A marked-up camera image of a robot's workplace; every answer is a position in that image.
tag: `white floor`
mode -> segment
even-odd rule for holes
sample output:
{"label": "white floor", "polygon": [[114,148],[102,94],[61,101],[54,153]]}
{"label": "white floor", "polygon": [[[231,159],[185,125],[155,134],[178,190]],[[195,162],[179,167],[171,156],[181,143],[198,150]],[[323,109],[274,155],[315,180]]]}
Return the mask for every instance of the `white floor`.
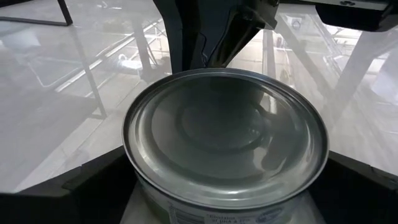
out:
{"label": "white floor", "polygon": [[[0,16],[59,21],[54,2],[0,8]],[[128,106],[171,73],[152,1],[67,4],[70,27],[0,22],[0,192],[26,189],[120,146]],[[25,13],[32,8],[37,13]],[[310,6],[281,5],[277,20],[274,32],[260,31],[229,66],[295,88],[323,117],[332,151],[398,175],[398,45],[389,40],[396,31],[325,26]],[[151,74],[141,75],[137,25],[158,64]]]}

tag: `can rim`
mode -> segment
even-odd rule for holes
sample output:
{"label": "can rim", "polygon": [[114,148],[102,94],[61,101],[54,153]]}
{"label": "can rim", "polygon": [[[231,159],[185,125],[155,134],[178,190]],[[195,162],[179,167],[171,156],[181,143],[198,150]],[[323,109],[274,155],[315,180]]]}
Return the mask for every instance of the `can rim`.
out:
{"label": "can rim", "polygon": [[[188,200],[186,198],[183,198],[179,195],[176,195],[172,193],[171,191],[161,187],[160,185],[156,184],[154,181],[150,180],[148,176],[145,175],[145,173],[140,169],[139,165],[136,164],[134,157],[131,152],[131,145],[129,142],[129,128],[131,125],[131,121],[134,118],[134,115],[136,115],[137,111],[141,108],[143,104],[145,104],[146,100],[148,97],[156,93],[156,90],[161,88],[162,86],[170,83],[170,82],[175,82],[181,78],[187,78],[191,76],[200,76],[200,75],[208,75],[209,77],[214,76],[214,77],[239,77],[240,79],[246,79],[248,81],[253,82],[253,80],[257,80],[258,82],[265,82],[268,85],[272,86],[278,91],[283,91],[284,93],[290,95],[294,100],[302,106],[304,106],[307,110],[310,111],[310,113],[313,115],[314,121],[317,123],[317,126],[320,129],[320,136],[323,139],[322,140],[322,148],[321,148],[321,153],[320,153],[320,162],[319,166],[317,167],[318,170],[313,173],[313,175],[307,180],[307,182],[303,183],[297,190],[294,190],[290,194],[287,194],[284,197],[281,197],[278,200],[273,201],[272,203],[266,203],[264,205],[253,205],[253,206],[245,206],[243,208],[234,208],[234,207],[222,207],[222,206],[214,206],[214,205],[207,205],[203,204],[200,202],[196,202],[193,200]],[[158,80],[157,82],[154,82],[153,84],[149,85],[144,91],[142,91],[131,103],[129,109],[127,110],[127,113],[124,117],[123,120],[123,128],[122,128],[122,141],[123,141],[123,146],[124,150],[134,166],[136,172],[148,183],[150,184],[153,188],[159,190],[163,194],[168,195],[169,197],[172,197],[173,199],[177,199],[178,201],[189,203],[189,204],[194,204],[199,207],[207,207],[207,208],[212,208],[212,209],[220,209],[220,210],[250,210],[250,209],[256,209],[256,208],[262,208],[262,207],[267,207],[270,205],[275,205],[275,204],[280,204],[285,201],[290,200],[291,198],[295,197],[296,195],[302,193],[304,190],[306,190],[321,174],[323,168],[326,165],[329,150],[328,150],[328,134],[327,130],[325,127],[324,122],[322,121],[321,116],[319,115],[318,111],[313,107],[313,105],[304,97],[302,96],[299,92],[296,90],[292,89],[291,87],[283,84],[282,82],[275,80],[271,77],[268,77],[267,75],[261,75],[256,72],[250,72],[247,70],[241,70],[241,69],[236,69],[236,68],[200,68],[200,69],[195,69],[195,70],[188,70],[184,72],[179,72],[173,75],[169,75],[165,78],[162,78]]]}

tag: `can label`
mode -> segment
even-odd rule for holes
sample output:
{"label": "can label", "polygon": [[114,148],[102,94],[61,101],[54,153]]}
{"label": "can label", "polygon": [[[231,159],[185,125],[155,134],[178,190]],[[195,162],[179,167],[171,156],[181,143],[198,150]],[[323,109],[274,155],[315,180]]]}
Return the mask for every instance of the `can label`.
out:
{"label": "can label", "polygon": [[156,203],[157,208],[162,208],[162,213],[168,214],[168,218],[163,215],[161,221],[169,224],[271,224],[276,221],[288,223],[291,219],[292,210],[298,201],[298,198],[293,198],[288,202],[259,208],[253,212],[213,212],[211,208],[201,209],[173,200],[147,184],[140,177],[139,180],[145,194],[152,203]]}

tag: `tin can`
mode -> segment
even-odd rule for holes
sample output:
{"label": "tin can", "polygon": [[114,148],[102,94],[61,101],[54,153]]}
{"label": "tin can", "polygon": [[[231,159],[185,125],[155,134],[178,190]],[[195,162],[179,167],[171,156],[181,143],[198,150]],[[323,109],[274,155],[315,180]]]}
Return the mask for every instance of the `tin can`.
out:
{"label": "tin can", "polygon": [[303,96],[232,68],[155,82],[128,109],[123,141],[171,224],[288,222],[328,156],[325,125]]}

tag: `metal can lid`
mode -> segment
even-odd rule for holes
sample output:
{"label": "metal can lid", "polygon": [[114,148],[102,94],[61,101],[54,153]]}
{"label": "metal can lid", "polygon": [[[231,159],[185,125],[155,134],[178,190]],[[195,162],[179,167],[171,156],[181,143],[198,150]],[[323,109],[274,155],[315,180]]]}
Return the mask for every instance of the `metal can lid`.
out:
{"label": "metal can lid", "polygon": [[327,159],[325,126],[290,87],[232,68],[171,75],[144,90],[123,125],[148,183],[195,205],[265,207],[306,189]]}

